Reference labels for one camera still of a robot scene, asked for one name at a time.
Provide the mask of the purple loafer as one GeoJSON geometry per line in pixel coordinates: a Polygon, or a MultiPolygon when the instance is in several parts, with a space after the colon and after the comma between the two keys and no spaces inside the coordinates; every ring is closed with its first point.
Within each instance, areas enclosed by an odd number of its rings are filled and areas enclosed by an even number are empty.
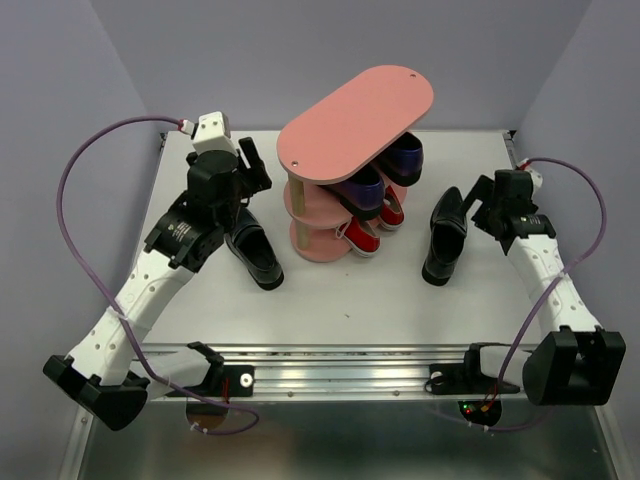
{"type": "Polygon", "coordinates": [[[321,188],[360,220],[372,220],[382,211],[386,187],[380,173],[371,165],[365,165],[346,180],[321,185],[321,188]]]}
{"type": "Polygon", "coordinates": [[[386,177],[401,187],[419,181],[423,162],[422,142],[411,132],[403,133],[373,160],[386,177]]]}

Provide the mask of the black loafer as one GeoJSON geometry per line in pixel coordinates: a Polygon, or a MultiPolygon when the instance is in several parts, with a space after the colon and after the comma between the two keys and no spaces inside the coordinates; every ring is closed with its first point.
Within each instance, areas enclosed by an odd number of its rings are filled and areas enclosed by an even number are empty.
{"type": "Polygon", "coordinates": [[[444,286],[452,277],[467,237],[466,216],[462,212],[458,187],[448,188],[430,217],[430,244],[422,266],[423,279],[433,286],[444,286]]]}
{"type": "Polygon", "coordinates": [[[283,283],[282,266],[263,227],[248,208],[240,209],[234,228],[224,240],[261,289],[271,291],[283,283]]]}

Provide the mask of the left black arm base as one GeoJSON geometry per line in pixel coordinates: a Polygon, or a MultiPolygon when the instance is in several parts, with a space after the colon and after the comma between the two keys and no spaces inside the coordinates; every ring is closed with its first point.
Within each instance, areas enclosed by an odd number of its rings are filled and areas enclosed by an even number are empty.
{"type": "Polygon", "coordinates": [[[255,368],[252,365],[227,364],[224,357],[201,342],[191,342],[187,345],[196,351],[209,363],[203,379],[187,389],[205,397],[251,397],[255,368]]]}

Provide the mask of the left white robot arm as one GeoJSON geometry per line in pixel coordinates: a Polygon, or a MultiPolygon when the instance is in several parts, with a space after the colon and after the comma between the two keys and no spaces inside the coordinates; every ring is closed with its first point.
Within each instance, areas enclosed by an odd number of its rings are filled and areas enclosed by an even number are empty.
{"type": "Polygon", "coordinates": [[[247,367],[226,368],[202,342],[172,355],[144,357],[141,341],[174,296],[200,272],[236,226],[241,209],[272,186],[252,138],[238,150],[192,152],[187,188],[144,241],[133,270],[87,336],[66,355],[51,356],[44,374],[109,429],[127,427],[151,400],[178,393],[226,415],[234,394],[248,397],[247,367]]]}

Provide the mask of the red sneaker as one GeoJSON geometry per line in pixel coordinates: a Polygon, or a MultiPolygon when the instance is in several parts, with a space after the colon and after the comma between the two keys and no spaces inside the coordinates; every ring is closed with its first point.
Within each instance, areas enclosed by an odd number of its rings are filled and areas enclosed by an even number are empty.
{"type": "Polygon", "coordinates": [[[335,229],[337,239],[347,242],[351,249],[362,257],[375,255],[381,245],[381,239],[375,229],[367,222],[353,216],[335,229]]]}
{"type": "Polygon", "coordinates": [[[391,186],[385,190],[382,210],[378,217],[379,225],[388,231],[399,229],[405,220],[402,205],[391,186]]]}

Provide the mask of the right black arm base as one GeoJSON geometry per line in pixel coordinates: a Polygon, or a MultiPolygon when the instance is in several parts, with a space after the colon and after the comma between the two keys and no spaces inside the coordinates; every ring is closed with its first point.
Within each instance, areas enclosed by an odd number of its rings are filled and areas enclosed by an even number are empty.
{"type": "Polygon", "coordinates": [[[518,348],[497,383],[510,345],[472,343],[458,363],[432,363],[425,389],[434,395],[484,395],[490,398],[497,388],[501,394],[517,394],[523,386],[523,367],[533,353],[531,348],[518,348]]]}

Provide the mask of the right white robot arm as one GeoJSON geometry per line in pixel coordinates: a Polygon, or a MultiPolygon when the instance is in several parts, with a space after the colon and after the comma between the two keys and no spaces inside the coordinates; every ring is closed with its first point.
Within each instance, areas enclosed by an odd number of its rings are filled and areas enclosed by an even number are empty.
{"type": "Polygon", "coordinates": [[[532,310],[510,346],[482,345],[460,366],[463,384],[482,390],[494,380],[521,388],[537,406],[604,405],[626,344],[589,311],[559,253],[556,231],[539,213],[540,184],[528,170],[482,175],[462,203],[478,207],[473,224],[493,237],[517,271],[532,310]]]}

